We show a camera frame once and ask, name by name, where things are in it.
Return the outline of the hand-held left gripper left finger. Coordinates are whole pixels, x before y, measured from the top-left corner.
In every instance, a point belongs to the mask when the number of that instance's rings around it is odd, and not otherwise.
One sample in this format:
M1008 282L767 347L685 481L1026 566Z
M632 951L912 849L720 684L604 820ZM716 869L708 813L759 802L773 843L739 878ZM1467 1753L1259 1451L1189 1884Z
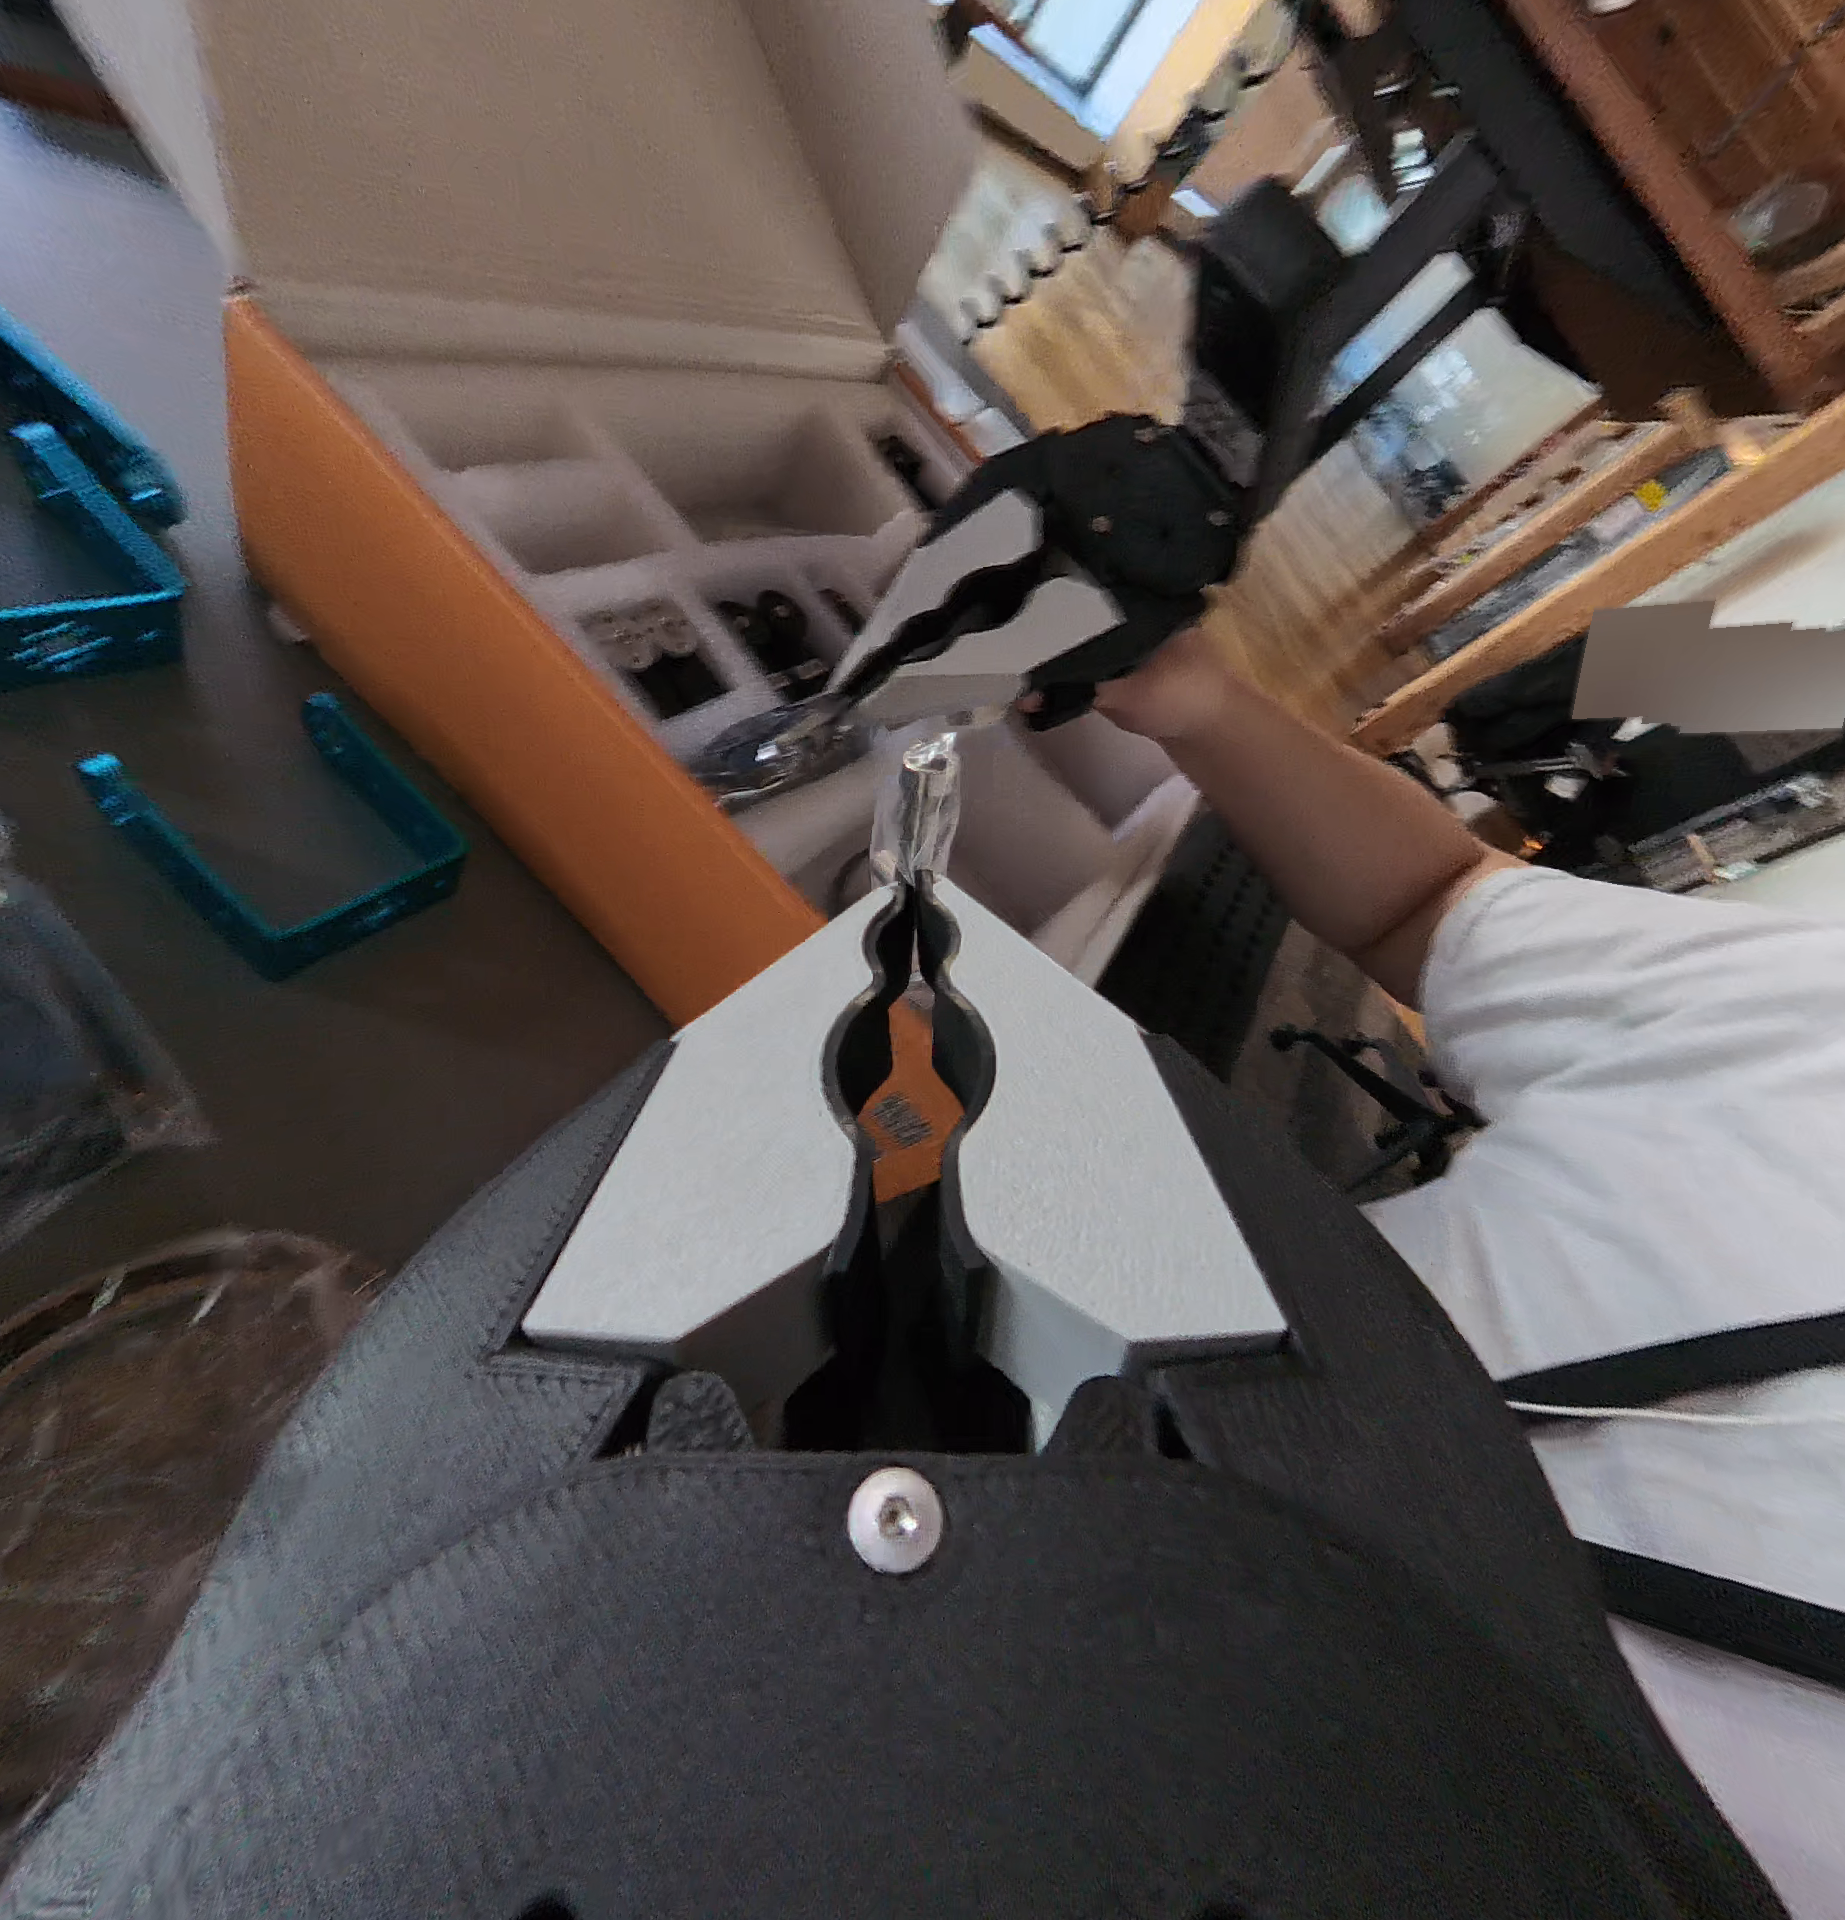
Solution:
M520 1318L525 1344L795 1389L873 1207L911 898L883 884L687 1023Z

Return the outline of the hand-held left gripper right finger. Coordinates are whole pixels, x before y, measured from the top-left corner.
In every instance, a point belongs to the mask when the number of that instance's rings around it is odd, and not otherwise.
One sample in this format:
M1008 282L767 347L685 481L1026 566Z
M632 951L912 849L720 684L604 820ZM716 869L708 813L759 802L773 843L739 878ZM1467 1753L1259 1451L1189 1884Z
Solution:
M1290 1334L1147 1037L946 879L914 884L943 1223L972 1344L1018 1389L1272 1354Z

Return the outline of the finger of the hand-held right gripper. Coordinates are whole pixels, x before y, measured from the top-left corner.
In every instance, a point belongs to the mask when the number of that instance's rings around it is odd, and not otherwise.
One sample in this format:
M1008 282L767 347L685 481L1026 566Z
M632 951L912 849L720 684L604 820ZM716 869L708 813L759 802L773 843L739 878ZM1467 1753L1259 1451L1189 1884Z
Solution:
M932 653L907 652L896 663L867 665L840 688L840 698L848 713L871 730L986 727L1015 705L1030 672L1109 635L1122 620L1122 606L1099 587L1048 579L997 628L952 636Z
M829 695L864 699L896 669L940 652L955 622L994 594L1015 608L1045 545L1039 522L1030 497L1007 490L922 540L830 670Z

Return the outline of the small clear plastic bag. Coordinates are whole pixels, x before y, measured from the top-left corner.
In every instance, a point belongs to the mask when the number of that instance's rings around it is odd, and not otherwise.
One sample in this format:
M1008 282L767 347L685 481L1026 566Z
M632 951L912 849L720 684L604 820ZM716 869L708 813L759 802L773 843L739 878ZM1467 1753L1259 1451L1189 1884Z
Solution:
M687 770L720 809L734 813L815 787L867 751L869 730L854 708L819 698L723 729L687 760Z
M867 841L871 895L948 878L960 824L960 745L934 734L905 745L877 794Z

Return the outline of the orange cardboard box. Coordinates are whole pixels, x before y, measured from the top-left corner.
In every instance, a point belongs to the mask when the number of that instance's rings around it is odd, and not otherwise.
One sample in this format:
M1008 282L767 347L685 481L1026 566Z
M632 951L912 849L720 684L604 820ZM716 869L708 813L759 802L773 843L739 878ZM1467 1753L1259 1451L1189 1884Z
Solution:
M57 4L222 260L245 563L673 1023L815 932L877 779L727 817L322 376L893 378L976 129L922 4Z

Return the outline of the person's right forearm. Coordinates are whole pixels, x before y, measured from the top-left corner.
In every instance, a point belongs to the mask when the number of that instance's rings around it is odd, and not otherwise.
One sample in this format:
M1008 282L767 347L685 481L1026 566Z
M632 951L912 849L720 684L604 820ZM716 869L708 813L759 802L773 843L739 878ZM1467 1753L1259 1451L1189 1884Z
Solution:
M1416 782L1259 695L1259 719L1240 739L1169 760L1300 927L1395 1005L1422 1009L1438 927L1515 859L1484 845Z

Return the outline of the black perforated panel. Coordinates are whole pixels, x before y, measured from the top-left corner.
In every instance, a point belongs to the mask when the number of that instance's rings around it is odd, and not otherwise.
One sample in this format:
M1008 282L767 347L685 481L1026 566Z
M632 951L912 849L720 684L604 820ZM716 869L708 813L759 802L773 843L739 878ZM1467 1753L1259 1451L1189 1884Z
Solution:
M1182 830L1097 994L1228 1085L1290 914L1216 813Z

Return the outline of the black chair base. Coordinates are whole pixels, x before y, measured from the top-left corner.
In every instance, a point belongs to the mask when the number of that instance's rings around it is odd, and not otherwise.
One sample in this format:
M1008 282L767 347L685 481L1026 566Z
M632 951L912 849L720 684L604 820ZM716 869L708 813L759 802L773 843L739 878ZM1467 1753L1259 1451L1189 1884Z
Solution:
M1456 1149L1484 1128L1484 1117L1448 1091L1437 1069L1389 1039L1364 1030L1334 1039L1314 1027L1281 1023L1267 1041L1281 1056L1308 1049L1382 1112L1371 1159L1341 1185L1350 1200L1382 1200L1397 1179L1414 1189L1443 1177Z

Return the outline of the black servo with silver horn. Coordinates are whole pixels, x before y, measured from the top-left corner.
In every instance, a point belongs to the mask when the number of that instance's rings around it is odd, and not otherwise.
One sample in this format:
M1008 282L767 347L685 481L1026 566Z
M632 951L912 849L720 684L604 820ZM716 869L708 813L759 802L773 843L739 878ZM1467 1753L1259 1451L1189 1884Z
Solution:
M633 608L624 648L626 670L661 721L679 719L723 695L723 682L678 603Z
M576 628L591 652L607 665L622 684L655 713L664 713L664 652L667 606L661 600L632 608L598 608L584 612Z

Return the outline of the white foam insert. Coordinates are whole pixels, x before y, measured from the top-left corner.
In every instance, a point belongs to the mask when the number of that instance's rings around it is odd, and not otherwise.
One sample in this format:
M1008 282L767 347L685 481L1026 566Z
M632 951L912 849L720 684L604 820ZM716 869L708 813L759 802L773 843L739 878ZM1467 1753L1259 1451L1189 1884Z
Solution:
M900 383L727 371L327 358L322 376L561 648L675 761L829 682L925 529L869 438L904 435L942 501L970 457ZM822 672L767 672L717 598L779 590L810 617ZM723 695L661 721L598 662L576 620L678 603Z

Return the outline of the wooden shelf rack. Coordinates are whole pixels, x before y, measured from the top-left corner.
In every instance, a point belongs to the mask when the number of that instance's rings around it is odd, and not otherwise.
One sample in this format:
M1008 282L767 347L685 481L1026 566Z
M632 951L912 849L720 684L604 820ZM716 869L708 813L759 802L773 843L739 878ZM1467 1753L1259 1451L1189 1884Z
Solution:
M1774 438L1747 467L1655 515L1630 540L1391 693L1358 719L1347 740L1374 757L1408 748L1464 693L1581 636L1598 612L1641 603L1842 472L1845 394Z

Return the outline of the wooden table with black legs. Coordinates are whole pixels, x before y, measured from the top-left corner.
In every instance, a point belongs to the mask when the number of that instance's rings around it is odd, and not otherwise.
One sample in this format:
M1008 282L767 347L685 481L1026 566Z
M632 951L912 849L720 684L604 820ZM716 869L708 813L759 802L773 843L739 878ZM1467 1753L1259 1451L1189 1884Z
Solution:
M1673 388L1747 411L1807 407L1815 378L1748 254L1570 4L1293 4L1320 85L1389 164L1377 92L1451 89L1431 146L1470 135L1520 229L1502 305L1515 331L1627 415Z

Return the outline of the plastic-wrapped round disc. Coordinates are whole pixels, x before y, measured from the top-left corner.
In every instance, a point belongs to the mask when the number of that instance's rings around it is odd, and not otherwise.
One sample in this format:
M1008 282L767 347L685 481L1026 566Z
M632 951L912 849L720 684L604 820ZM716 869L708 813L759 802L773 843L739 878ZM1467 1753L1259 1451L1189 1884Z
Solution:
M161 1665L261 1453L382 1280L310 1236L222 1229L0 1327L0 1834Z

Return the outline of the blue metal U bracket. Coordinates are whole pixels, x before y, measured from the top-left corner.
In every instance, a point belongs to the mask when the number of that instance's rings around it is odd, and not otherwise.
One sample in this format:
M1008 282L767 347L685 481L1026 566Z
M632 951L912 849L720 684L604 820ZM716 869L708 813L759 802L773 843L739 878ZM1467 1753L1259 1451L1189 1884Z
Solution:
M117 754L101 752L74 764L74 779L101 820L267 980L293 978L451 898L467 859L467 843L453 824L388 761L335 695L307 698L301 721L322 764L379 820L411 855L411 865L291 925L268 921L238 895L140 789Z

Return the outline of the blue double metal bracket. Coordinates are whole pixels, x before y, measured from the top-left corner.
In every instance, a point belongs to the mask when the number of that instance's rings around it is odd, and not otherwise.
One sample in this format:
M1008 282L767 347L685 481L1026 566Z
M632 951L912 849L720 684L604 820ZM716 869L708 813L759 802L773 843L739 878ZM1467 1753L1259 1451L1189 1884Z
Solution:
M165 461L0 308L0 693L182 653Z

